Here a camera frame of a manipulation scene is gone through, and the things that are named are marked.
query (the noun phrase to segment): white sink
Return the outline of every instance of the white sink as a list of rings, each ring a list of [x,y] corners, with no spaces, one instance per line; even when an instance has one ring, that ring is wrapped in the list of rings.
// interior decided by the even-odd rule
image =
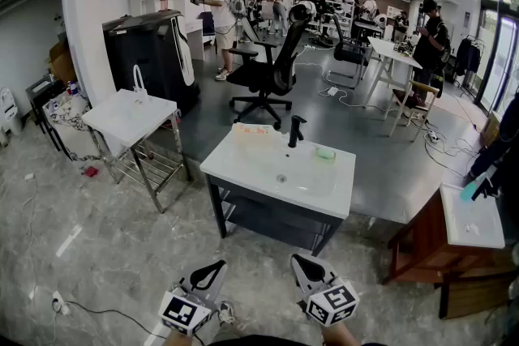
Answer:
[[[316,155],[333,150],[335,160]],[[295,148],[278,135],[272,145],[236,144],[230,131],[200,169],[235,185],[331,216],[350,213],[355,155],[305,140]]]

